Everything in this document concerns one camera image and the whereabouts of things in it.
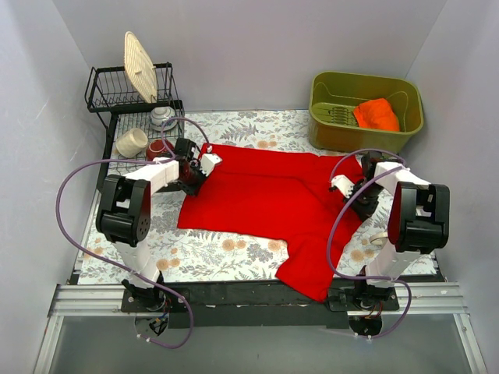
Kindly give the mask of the red t shirt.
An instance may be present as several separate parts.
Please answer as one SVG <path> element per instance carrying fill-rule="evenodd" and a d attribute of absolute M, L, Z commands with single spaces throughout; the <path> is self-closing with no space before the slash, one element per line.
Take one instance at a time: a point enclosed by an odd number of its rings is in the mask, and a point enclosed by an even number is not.
<path fill-rule="evenodd" d="M 330 192 L 332 171 L 359 181 L 354 157 L 318 156 L 229 145 L 214 145 L 222 162 L 197 196 L 184 199 L 179 228 L 222 231 L 286 242 L 288 259 L 276 277 L 315 301 L 325 299 L 331 268 L 361 225 L 348 210 L 334 234 L 344 206 L 340 192 Z"/>

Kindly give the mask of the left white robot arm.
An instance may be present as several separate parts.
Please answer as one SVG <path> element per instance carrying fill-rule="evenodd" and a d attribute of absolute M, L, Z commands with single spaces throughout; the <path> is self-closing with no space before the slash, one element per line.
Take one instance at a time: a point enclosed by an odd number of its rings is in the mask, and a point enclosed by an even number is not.
<path fill-rule="evenodd" d="M 113 244 L 131 275 L 122 284 L 146 310 L 156 312 L 166 304 L 166 294 L 157 285 L 163 282 L 147 244 L 151 225 L 152 197 L 173 186 L 196 196 L 208 176 L 221 163 L 209 145 L 199 157 L 196 144 L 185 138 L 176 141 L 174 156 L 157 157 L 126 175 L 104 179 L 96 228 Z"/>

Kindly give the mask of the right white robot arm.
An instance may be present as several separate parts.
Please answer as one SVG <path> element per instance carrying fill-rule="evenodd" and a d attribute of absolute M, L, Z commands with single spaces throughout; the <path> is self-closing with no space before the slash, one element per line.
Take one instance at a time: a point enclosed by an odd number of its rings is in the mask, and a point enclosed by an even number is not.
<path fill-rule="evenodd" d="M 402 161 L 369 150 L 361 158 L 363 177 L 344 198 L 361 221 L 375 213 L 382 191 L 392 195 L 387 237 L 376 258 L 354 282 L 352 301 L 361 309 L 386 302 L 410 264 L 448 242 L 450 189 L 416 177 Z"/>

